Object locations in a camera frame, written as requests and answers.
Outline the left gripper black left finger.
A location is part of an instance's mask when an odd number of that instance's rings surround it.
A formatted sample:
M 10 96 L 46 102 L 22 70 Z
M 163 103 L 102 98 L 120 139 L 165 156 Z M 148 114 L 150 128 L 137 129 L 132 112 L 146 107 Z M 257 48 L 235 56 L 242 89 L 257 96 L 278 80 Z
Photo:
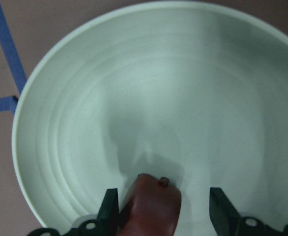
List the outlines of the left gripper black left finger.
M 100 220 L 108 236 L 115 236 L 119 222 L 118 191 L 116 188 L 107 189 L 97 220 Z

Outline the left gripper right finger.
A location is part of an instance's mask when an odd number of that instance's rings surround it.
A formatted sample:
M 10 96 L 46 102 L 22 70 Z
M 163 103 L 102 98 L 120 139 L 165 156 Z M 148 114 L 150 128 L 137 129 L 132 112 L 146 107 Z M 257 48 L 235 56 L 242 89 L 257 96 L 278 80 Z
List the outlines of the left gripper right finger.
M 240 214 L 219 187 L 210 187 L 209 216 L 218 236 L 234 236 Z

